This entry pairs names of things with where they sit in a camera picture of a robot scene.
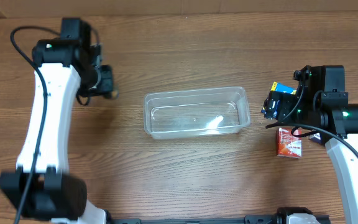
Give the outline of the blue yellow VapoDrops box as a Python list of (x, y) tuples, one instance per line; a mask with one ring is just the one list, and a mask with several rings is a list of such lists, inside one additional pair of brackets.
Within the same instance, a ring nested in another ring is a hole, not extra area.
[[(281, 93), (290, 93), (292, 95), (296, 94), (296, 90), (294, 88), (291, 88), (289, 86), (286, 86), (286, 85), (283, 85), (283, 84), (277, 83), (277, 82), (273, 82), (272, 87), (271, 87), (271, 91), (277, 91), (277, 92), (281, 92)], [(263, 107), (262, 107), (262, 109), (260, 111), (263, 115), (267, 114), (268, 109), (266, 108), (266, 106), (268, 105), (268, 100), (269, 100), (269, 98), (265, 99), (264, 105), (263, 105)], [(279, 102), (277, 102), (275, 104), (273, 109), (270, 109), (270, 111), (273, 111), (273, 118), (277, 117), (278, 104), (279, 104)]]

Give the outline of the red white box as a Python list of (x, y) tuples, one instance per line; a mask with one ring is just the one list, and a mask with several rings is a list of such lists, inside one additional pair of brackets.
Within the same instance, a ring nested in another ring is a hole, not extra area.
[(302, 156), (302, 140), (291, 134), (291, 129), (277, 129), (277, 156), (300, 158)]

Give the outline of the white blue box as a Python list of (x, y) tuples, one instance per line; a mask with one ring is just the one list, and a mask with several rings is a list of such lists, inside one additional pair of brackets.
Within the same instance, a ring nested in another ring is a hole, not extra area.
[(316, 134), (312, 134), (309, 136), (309, 140), (315, 142), (315, 143), (318, 143), (320, 145), (323, 144), (322, 140), (321, 140), (321, 136), (319, 133), (316, 133)]

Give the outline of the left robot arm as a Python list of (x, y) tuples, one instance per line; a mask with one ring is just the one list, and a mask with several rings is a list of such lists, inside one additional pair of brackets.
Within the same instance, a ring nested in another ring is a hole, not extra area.
[(88, 200), (86, 184), (69, 173), (68, 137), (74, 103), (116, 98), (112, 68), (102, 63), (98, 31), (66, 17), (53, 39), (39, 40), (25, 57), (34, 69), (35, 93), (27, 136), (14, 171), (0, 189), (21, 218), (52, 223), (111, 223), (111, 214)]

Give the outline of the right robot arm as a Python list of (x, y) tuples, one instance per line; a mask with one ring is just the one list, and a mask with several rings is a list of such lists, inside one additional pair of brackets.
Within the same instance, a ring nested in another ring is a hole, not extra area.
[(275, 127), (296, 136), (319, 134), (336, 173), (346, 223), (358, 223), (358, 104), (349, 103), (342, 65), (305, 66), (293, 74), (298, 88), (273, 84), (262, 107)]

